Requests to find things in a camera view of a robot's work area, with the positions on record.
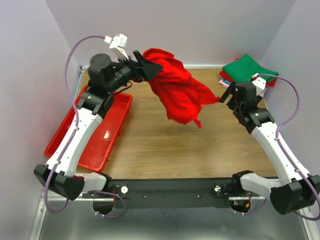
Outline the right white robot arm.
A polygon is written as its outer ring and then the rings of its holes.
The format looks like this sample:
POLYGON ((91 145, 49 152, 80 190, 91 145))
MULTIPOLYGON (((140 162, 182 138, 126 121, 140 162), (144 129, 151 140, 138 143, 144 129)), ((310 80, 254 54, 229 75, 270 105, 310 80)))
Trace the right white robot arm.
POLYGON ((236 196, 255 193, 269 200, 279 214, 285 215, 318 201, 320 177, 311 175, 303 167, 282 138, 270 112, 258 107, 265 86, 266 81, 260 77, 253 81, 232 82, 220 102, 231 96, 226 105, 263 148, 276 170, 277 179, 261 177, 250 170, 241 171, 233 174, 230 191, 236 196))

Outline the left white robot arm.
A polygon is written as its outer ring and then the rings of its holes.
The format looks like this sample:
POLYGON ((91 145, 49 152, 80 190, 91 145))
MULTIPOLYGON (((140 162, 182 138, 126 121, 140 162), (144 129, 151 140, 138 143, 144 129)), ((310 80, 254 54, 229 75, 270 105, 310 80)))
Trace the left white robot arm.
POLYGON ((68 201, 83 192, 95 192, 101 198, 110 194, 111 185, 106 176, 77 173, 76 168, 92 134, 111 109, 119 88, 133 79, 150 81, 163 70, 161 64, 146 59, 139 51, 135 50, 133 55, 134 60, 122 57, 118 62, 105 53, 90 59, 88 87, 73 106, 74 117, 67 132, 46 164, 37 164, 33 171, 46 191, 68 201))

